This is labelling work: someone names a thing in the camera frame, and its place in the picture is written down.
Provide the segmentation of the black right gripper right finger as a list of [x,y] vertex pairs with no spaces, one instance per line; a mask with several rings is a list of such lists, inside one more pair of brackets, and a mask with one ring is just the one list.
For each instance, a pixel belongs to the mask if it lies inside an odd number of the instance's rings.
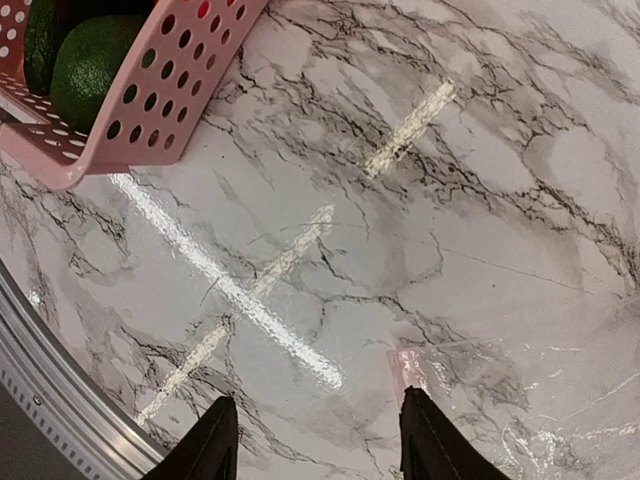
[[421,388],[409,387],[399,415],[405,479],[507,480]]

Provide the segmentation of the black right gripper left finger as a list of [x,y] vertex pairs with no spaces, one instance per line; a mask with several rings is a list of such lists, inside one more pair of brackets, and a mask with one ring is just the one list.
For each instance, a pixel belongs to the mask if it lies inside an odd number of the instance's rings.
[[168,479],[236,479],[238,415],[232,397],[219,397],[167,459]]

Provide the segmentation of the clear zip top bag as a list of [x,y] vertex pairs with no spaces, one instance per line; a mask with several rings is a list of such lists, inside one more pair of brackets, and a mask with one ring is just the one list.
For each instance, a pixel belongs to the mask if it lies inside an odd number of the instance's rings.
[[584,296],[477,316],[456,340],[387,354],[513,479],[639,475],[639,299]]

